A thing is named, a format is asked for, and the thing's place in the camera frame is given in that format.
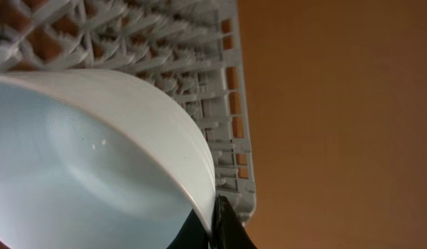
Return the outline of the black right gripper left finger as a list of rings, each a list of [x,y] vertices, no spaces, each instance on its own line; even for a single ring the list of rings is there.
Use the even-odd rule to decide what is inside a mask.
[[[198,216],[192,210],[167,249],[207,249],[209,239]]]

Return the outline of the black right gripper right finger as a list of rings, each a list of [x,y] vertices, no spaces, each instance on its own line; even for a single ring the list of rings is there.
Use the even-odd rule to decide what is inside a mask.
[[[256,249],[226,196],[216,198],[213,239],[217,249]]]

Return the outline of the light blue rice bowl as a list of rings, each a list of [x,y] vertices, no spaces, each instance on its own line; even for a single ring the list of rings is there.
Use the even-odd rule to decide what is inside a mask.
[[[0,241],[166,248],[194,215],[212,238],[214,163],[190,115],[100,69],[0,74]]]

